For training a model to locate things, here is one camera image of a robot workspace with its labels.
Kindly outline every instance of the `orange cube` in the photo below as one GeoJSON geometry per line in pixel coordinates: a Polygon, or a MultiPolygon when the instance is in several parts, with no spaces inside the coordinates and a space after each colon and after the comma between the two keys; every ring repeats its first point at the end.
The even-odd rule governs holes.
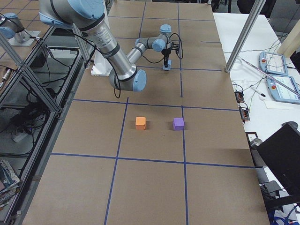
{"type": "Polygon", "coordinates": [[[135,119],[135,128],[137,130],[145,130],[146,129],[146,117],[136,117],[135,119]]]}

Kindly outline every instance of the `purple cube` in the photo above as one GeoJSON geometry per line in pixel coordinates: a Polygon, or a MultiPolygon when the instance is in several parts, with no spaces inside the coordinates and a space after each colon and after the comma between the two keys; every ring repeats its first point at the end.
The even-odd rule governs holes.
{"type": "Polygon", "coordinates": [[[173,130],[184,130],[184,121],[182,117],[173,119],[173,130]]]}

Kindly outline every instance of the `cube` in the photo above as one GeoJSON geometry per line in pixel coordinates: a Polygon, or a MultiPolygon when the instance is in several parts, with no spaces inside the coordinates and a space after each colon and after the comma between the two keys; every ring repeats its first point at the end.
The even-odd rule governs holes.
{"type": "Polygon", "coordinates": [[[173,130],[184,130],[184,121],[182,117],[173,119],[173,130]]]}
{"type": "Polygon", "coordinates": [[[145,130],[146,129],[146,117],[137,116],[135,119],[135,128],[136,128],[136,130],[145,130]]]}

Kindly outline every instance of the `white table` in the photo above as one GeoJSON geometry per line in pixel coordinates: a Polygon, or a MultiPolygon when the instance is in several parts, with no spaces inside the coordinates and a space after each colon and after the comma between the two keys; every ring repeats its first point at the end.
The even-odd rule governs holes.
{"type": "MultiPolygon", "coordinates": [[[[248,15],[214,13],[214,17],[225,59],[228,61],[231,53],[227,52],[232,52],[248,15]]],[[[258,59],[261,50],[268,49],[275,43],[270,52],[277,53],[277,49],[280,45],[277,45],[279,41],[276,42],[276,40],[278,40],[278,38],[266,17],[264,15],[259,15],[242,48],[242,51],[257,51],[241,52],[239,56],[259,68],[258,59]]],[[[291,60],[286,58],[286,63],[291,63],[291,60]]],[[[296,69],[288,69],[288,73],[294,77],[297,83],[300,83],[300,75],[296,69]]],[[[233,83],[239,84],[245,89],[251,84],[255,84],[259,81],[263,77],[263,74],[248,66],[245,62],[237,59],[230,72],[230,77],[233,83]]],[[[246,122],[244,125],[246,132],[255,131],[258,137],[262,139],[262,141],[265,141],[279,130],[281,124],[284,122],[295,121],[300,125],[300,105],[275,102],[270,95],[265,79],[262,80],[257,89],[265,94],[266,97],[261,97],[257,93],[254,94],[255,91],[252,89],[247,89],[244,92],[244,99],[248,106],[250,106],[251,97],[254,94],[250,107],[250,121],[246,122]],[[273,107],[267,108],[266,104],[268,103],[273,104],[273,107]]],[[[277,181],[268,168],[265,168],[265,171],[269,180],[277,181]]]]}

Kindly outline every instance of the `black monitor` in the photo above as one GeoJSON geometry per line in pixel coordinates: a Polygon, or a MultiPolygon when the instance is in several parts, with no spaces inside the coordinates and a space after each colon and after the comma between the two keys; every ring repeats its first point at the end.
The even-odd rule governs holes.
{"type": "Polygon", "coordinates": [[[300,132],[285,124],[257,148],[290,196],[266,202],[267,208],[300,202],[300,132]]]}

